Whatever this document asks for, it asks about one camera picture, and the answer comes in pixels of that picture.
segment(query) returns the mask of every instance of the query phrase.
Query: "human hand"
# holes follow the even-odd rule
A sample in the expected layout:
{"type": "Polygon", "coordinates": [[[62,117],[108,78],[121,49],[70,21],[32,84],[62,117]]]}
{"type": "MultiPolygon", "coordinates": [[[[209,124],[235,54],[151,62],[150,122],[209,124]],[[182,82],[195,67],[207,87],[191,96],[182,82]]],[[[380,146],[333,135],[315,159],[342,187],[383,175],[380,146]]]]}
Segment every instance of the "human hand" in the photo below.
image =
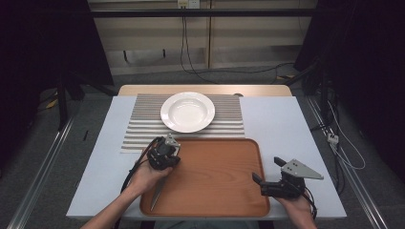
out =
{"type": "Polygon", "coordinates": [[[299,229],[316,228],[309,202],[302,196],[296,199],[276,198],[287,211],[289,219],[299,229]]]}
{"type": "Polygon", "coordinates": [[[131,180],[126,189],[138,190],[142,194],[150,190],[158,180],[166,177],[172,172],[172,167],[167,167],[164,170],[155,170],[148,163],[148,158],[145,155],[140,161],[137,171],[132,175],[131,180]]]}

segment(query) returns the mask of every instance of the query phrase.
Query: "brown serving tray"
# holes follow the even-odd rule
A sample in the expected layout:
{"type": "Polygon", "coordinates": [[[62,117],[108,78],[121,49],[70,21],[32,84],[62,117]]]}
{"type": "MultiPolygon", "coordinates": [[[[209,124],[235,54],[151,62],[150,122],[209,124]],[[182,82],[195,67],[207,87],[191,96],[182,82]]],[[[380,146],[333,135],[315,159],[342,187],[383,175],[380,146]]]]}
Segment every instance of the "brown serving tray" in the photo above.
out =
{"type": "Polygon", "coordinates": [[[252,172],[264,177],[259,146],[247,138],[178,138],[180,163],[151,212],[155,188],[140,210],[159,217],[263,217],[270,205],[252,172]]]}

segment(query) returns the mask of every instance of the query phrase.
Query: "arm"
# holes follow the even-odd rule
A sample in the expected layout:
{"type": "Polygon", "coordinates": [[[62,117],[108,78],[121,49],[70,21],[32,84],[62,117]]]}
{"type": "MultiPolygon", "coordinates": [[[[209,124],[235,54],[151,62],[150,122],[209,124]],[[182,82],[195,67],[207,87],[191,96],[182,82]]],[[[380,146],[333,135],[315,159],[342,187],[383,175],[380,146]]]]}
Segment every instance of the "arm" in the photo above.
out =
{"type": "Polygon", "coordinates": [[[151,189],[159,179],[169,175],[172,170],[173,168],[168,167],[157,171],[149,163],[141,163],[127,188],[81,228],[111,228],[137,197],[151,189]]]}
{"type": "Polygon", "coordinates": [[[289,219],[298,229],[316,229],[315,221],[310,211],[310,204],[305,198],[299,197],[293,200],[276,199],[284,206],[289,219]]]}

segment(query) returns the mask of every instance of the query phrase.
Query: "table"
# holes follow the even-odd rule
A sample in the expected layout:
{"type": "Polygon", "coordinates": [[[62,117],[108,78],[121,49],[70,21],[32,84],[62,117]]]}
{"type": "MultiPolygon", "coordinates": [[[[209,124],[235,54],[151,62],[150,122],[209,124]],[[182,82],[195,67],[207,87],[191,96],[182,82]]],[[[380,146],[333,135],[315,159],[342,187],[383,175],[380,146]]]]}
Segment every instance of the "table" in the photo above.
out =
{"type": "MultiPolygon", "coordinates": [[[[296,158],[324,176],[324,180],[306,179],[306,184],[312,191],[318,207],[317,218],[339,219],[346,216],[299,104],[296,98],[291,96],[287,86],[126,85],[113,99],[96,146],[67,213],[68,217],[88,219],[119,195],[128,170],[139,158],[139,154],[117,153],[127,127],[127,120],[129,120],[137,99],[134,95],[175,94],[185,91],[202,94],[243,94],[244,96],[240,97],[240,103],[245,137],[254,139],[259,144],[266,180],[277,181],[281,177],[280,167],[273,163],[275,156],[285,161],[296,158]]],[[[275,199],[270,198],[270,204],[269,214],[258,219],[274,220],[288,217],[283,206],[275,199]]],[[[123,217],[136,220],[168,219],[144,216],[139,210],[139,199],[134,201],[123,217]]]]}

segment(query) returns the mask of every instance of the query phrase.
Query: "white plate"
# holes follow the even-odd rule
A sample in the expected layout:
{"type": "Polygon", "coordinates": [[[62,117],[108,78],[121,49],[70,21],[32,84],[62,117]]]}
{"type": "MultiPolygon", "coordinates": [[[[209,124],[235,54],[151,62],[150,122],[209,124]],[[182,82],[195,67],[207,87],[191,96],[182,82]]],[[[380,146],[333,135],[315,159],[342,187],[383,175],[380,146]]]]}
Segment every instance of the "white plate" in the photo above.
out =
{"type": "Polygon", "coordinates": [[[169,97],[161,106],[160,117],[173,131],[193,133],[202,130],[214,119],[211,99],[199,93],[179,93],[169,97]]]}

